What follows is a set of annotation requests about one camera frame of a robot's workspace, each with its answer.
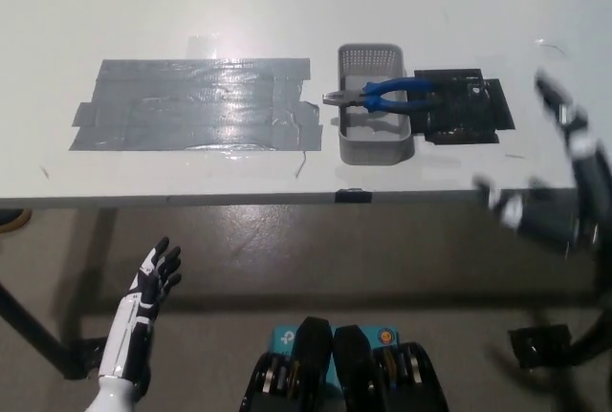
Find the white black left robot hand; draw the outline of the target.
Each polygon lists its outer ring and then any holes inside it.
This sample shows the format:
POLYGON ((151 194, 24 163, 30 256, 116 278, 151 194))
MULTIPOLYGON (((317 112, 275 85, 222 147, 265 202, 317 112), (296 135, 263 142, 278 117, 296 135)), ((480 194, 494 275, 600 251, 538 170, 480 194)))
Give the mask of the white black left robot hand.
POLYGON ((154 323, 172 287, 181 280, 181 249, 162 238, 146 254, 120 300, 98 374, 138 383, 148 366, 154 323))

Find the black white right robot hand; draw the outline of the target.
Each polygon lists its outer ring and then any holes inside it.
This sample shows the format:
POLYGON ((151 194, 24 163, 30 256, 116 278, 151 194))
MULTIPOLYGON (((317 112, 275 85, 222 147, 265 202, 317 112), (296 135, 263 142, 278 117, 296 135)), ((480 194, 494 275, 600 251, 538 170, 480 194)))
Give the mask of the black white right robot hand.
POLYGON ((553 119, 576 186, 576 204, 563 206, 552 188, 538 179, 526 191, 502 190, 476 176, 483 206, 500 225, 551 248, 576 248, 611 254, 611 167, 601 141, 592 133, 586 111, 551 76, 535 74, 535 90, 553 119))

